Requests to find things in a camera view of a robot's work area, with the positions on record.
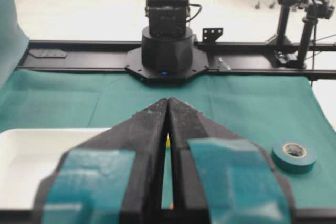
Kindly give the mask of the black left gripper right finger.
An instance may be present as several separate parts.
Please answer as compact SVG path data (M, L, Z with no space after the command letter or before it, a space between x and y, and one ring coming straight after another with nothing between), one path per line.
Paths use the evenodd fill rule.
M294 223L287 178L268 152L176 98L168 101L179 223Z

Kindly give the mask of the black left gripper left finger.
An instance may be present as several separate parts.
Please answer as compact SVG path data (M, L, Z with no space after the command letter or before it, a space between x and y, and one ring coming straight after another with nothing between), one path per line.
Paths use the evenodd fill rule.
M151 223L160 209L167 99L65 151L44 178L33 223Z

